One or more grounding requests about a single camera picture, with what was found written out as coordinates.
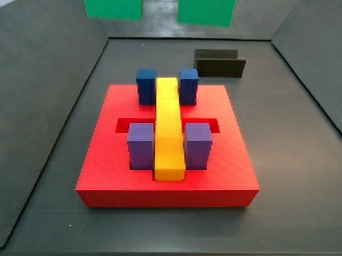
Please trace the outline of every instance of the block structure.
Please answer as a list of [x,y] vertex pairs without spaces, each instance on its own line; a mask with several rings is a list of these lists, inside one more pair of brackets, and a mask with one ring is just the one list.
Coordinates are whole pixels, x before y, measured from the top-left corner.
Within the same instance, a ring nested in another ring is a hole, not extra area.
[[207,123],[188,123],[184,131],[187,170],[206,170],[212,137]]
[[180,69],[179,71],[179,103],[182,106],[196,105],[198,94],[196,69]]
[[235,0],[179,0],[178,22],[228,27]]
[[136,85],[139,94],[139,105],[155,105],[155,69],[137,69]]
[[84,0],[91,18],[140,20],[143,0]]
[[207,170],[187,170],[182,182],[155,181],[152,171],[129,170],[127,133],[115,132],[119,120],[153,119],[155,106],[139,106],[135,85],[109,86],[76,185],[87,207],[250,205],[259,183],[224,86],[199,85],[198,99],[196,107],[180,106],[180,113],[191,123],[218,121]]
[[156,79],[155,180],[183,181],[186,160],[176,78]]
[[128,130],[128,151],[132,170],[153,169],[153,124],[131,123]]

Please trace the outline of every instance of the red base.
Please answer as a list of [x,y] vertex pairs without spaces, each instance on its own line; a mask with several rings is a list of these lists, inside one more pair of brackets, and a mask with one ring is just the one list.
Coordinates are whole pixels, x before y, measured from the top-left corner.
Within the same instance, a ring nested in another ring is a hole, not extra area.
[[186,122],[208,122],[212,148],[206,171],[186,171],[182,182],[152,180],[129,170],[131,122],[153,122],[155,107],[137,105],[133,85],[109,86],[76,186],[88,207],[247,206],[259,184],[224,86],[199,86],[198,105],[182,107]]

